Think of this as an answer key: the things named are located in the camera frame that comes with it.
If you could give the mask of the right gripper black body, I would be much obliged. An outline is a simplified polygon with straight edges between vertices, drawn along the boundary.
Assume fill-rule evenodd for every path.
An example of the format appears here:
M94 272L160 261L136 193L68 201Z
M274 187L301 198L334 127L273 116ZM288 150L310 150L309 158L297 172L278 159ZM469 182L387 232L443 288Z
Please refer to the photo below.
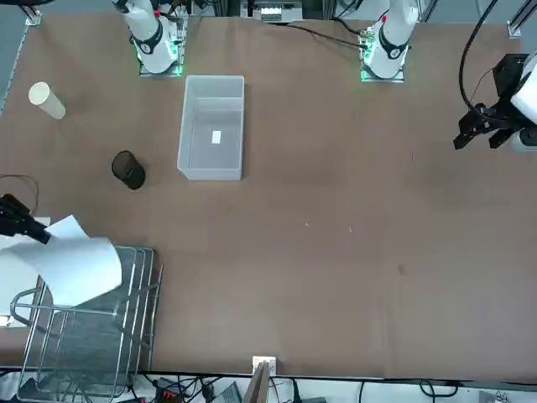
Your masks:
M1 234L13 237L25 235L32 218L30 210L14 195L6 193L1 196Z

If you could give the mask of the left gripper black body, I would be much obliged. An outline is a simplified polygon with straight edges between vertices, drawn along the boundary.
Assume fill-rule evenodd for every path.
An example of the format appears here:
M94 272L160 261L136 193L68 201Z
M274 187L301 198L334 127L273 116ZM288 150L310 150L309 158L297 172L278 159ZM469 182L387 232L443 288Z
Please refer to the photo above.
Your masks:
M509 128L526 123L528 119L511 103L523 75L528 54L506 54L493 68L498 101L488 109L490 122L495 128Z

